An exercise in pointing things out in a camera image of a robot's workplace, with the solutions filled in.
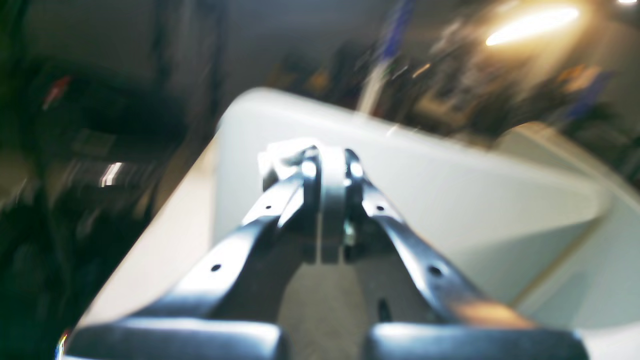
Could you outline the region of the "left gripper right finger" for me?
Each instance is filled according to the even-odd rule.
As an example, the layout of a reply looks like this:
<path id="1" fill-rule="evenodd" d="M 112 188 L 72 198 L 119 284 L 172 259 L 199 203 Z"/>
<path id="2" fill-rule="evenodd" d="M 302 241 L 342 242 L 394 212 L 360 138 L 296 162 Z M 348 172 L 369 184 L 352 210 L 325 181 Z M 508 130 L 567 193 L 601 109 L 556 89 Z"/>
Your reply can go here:
<path id="1" fill-rule="evenodd" d="M 345 151 L 347 261 L 371 290 L 362 360 L 587 360 L 578 333 L 538 325 L 487 296 L 407 224 Z"/>

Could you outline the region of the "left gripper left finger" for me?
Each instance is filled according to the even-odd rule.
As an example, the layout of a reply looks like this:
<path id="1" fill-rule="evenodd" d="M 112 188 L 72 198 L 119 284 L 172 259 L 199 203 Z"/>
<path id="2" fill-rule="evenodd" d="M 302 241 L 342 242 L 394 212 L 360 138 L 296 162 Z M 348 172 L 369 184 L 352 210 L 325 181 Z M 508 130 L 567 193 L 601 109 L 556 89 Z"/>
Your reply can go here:
<path id="1" fill-rule="evenodd" d="M 120 319 L 77 328 L 67 360 L 290 360 L 274 312 L 301 257 L 283 249 L 284 228 L 318 205 L 318 165 L 304 160 L 258 198 L 222 239 L 160 298 Z"/>

